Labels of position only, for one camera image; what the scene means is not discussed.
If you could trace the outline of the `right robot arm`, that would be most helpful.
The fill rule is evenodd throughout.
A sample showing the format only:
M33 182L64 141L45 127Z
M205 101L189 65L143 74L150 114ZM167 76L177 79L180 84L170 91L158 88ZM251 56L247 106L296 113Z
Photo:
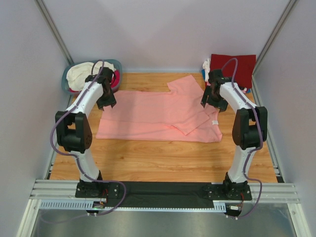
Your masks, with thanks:
M220 112L230 106L235 113L232 138L236 146L233 163L222 184L205 189L211 200L251 200L248 171L255 153L267 139L268 111L251 102L231 77L220 69L211 71L201 105L211 105Z

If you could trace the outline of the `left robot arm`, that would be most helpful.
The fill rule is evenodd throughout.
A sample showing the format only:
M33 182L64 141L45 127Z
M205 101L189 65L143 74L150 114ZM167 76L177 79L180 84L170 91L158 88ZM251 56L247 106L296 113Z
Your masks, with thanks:
M114 107L111 82L114 72L108 67L101 67L97 74L92 73L84 81L84 88L75 102L65 111L55 115L57 143L66 151L66 156L75 158L80 172L75 197L101 198L108 195L108 184L102 182L101 171L97 168L90 150L93 134L88 117L94 105L103 110Z

